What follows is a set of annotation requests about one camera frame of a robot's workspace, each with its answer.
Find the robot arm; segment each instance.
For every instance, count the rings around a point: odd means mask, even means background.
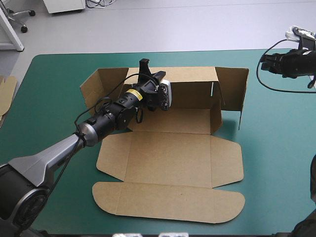
[[[131,89],[115,102],[108,98],[73,135],[36,155],[0,166],[0,236],[19,236],[30,227],[54,188],[54,172],[74,153],[94,146],[114,130],[127,128],[142,107],[169,109],[171,86],[163,79],[166,73],[151,74],[148,62],[140,61],[138,82]]]

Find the cardboard sheet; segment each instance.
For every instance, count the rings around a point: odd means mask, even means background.
[[[243,179],[241,148],[210,134],[222,125],[221,109],[242,111],[248,69],[151,68],[157,71],[166,71],[171,82],[171,109],[144,109],[143,122],[129,124],[132,132],[105,138],[97,168],[124,182],[96,183],[96,203],[115,215],[232,220],[244,206],[243,195],[213,188]],[[97,70],[81,86],[86,105],[137,72],[138,68]],[[137,77],[128,79],[112,99],[136,82]]]
[[[11,106],[16,83],[15,77],[4,79],[3,76],[0,76],[0,120]]]

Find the cardboard flap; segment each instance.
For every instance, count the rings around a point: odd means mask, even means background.
[[[241,147],[236,142],[211,136],[212,187],[243,179]]]
[[[8,112],[12,98],[14,94],[14,90],[16,87],[17,80],[15,77],[8,77],[4,80],[4,77],[0,77],[0,116],[4,115]]]
[[[115,215],[206,223],[234,219],[245,203],[240,193],[185,186],[99,182],[92,192],[98,206]]]
[[[150,67],[151,73],[166,72],[165,79],[170,82],[218,81],[215,67]],[[139,68],[129,68],[128,74],[139,72]],[[137,77],[131,77],[126,84],[137,83]]]
[[[225,99],[222,110],[242,111],[249,69],[216,67],[216,74]]]
[[[127,71],[128,68],[102,68],[96,70],[80,86],[87,108],[93,106],[98,99],[106,96],[107,93],[115,88],[126,77]],[[122,86],[123,84],[110,95],[112,100],[118,98]]]
[[[152,73],[166,72],[165,79],[171,82],[174,109],[210,109],[212,103],[220,99],[214,67],[165,67],[150,70]],[[127,75],[134,73],[138,73],[138,68],[130,68]],[[137,77],[132,77],[125,83],[137,83]]]
[[[120,180],[125,180],[132,137],[132,132],[106,137],[100,149],[97,169]]]
[[[212,188],[243,179],[240,145],[203,134],[113,134],[102,142],[97,168],[134,183]]]

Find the white cabinet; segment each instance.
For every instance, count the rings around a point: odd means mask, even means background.
[[[49,13],[85,9],[85,0],[43,0]]]

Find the wire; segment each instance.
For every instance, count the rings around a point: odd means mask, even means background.
[[[99,2],[94,2],[92,0],[85,0],[85,4],[88,8],[100,8],[104,9],[106,6],[109,6],[116,2],[117,0],[110,0],[110,2],[106,3],[106,0],[100,0]]]
[[[269,89],[269,90],[274,90],[274,91],[278,91],[278,92],[285,92],[285,93],[297,93],[297,94],[316,94],[316,91],[299,91],[299,90],[281,90],[281,89],[276,89],[276,88],[272,88],[269,87],[268,85],[264,84],[259,77],[259,66],[261,63],[261,59],[271,50],[273,49],[275,46],[277,46],[279,43],[284,42],[284,41],[288,41],[287,39],[283,39],[280,40],[279,42],[275,43],[274,45],[272,45],[270,48],[268,48],[261,56],[261,58],[259,59],[258,65],[257,65],[257,70],[256,70],[256,75],[257,75],[257,79],[259,81],[259,83],[261,85],[263,85],[265,88]]]

